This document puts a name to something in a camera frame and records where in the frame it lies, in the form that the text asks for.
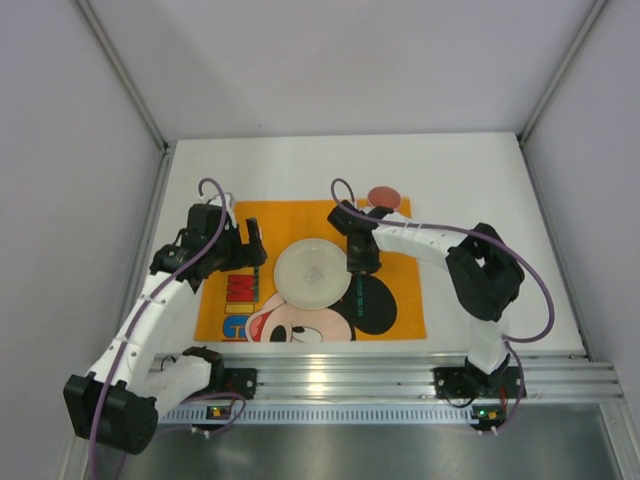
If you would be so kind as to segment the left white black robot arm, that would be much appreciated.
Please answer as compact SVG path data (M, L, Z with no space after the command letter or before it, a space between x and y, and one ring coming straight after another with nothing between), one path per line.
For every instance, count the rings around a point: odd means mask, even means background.
M189 208L185 227L154 254L143 289L117 335L85 375L71 376L63 388L77 437L139 454L170 410L196 394L221 392L224 362L205 347L186 348L159 373L150 368L211 274L265 263L257 220L247 219L246 227L243 239L229 194Z

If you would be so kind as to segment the silver fork teal handle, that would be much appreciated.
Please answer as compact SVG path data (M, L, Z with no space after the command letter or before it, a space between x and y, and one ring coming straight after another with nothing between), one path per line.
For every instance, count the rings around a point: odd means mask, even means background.
M260 301L260 267L253 267L253 303L257 304Z

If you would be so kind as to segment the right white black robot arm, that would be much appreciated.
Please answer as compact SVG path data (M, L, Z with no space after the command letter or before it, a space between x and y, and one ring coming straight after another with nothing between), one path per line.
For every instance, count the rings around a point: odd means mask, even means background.
M501 320L519 296L525 274L499 247L502 241L493 227L479 223L455 241L389 208L364 211L346 200L330 211L327 221L346 238L346 264L352 274L378 272L382 252L409 256L446 271L459 304L471 317L465 377L484 388L497 383L510 359Z

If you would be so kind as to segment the cream round plate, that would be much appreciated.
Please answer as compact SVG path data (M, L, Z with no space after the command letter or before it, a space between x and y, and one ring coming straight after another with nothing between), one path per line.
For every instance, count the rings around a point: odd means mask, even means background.
M276 291L303 310L327 308L341 299L351 282L347 256L334 243L308 238L289 245L274 267Z

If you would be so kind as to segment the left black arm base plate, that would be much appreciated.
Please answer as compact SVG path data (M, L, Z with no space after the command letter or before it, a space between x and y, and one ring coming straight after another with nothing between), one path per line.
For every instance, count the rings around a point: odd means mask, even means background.
M208 384L189 394L187 399L214 393L236 393L247 400L255 396L258 371L254 368L227 368L213 370Z

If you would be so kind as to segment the pink plastic cup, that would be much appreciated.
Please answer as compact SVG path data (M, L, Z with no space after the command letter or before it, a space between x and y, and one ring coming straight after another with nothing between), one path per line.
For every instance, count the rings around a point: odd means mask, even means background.
M389 186L376 186L368 192L367 201L372 207L396 210L402 203L402 197L397 190Z

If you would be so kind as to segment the orange Mickey Mouse placemat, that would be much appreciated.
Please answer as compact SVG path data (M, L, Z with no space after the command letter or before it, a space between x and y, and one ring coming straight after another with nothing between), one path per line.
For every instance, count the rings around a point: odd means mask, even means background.
M331 306L303 310L287 304L276 291L274 267L291 244L308 238L328 240L341 249L345 237L327 221L330 200L243 201L238 222L258 220L268 254L260 266L260 301L253 303L253 267L217 272L202 288L194 338L201 342L321 343L424 340L419 267L394 253L380 256L382 267L364 278L364 316L357 316L355 276Z

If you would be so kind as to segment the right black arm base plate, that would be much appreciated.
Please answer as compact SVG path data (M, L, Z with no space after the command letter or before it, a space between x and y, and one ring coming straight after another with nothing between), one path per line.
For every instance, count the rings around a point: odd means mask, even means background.
M436 397L441 400L500 399L502 393L508 399L515 399L524 385L517 367L505 367L492 374L471 365L438 367L433 375Z

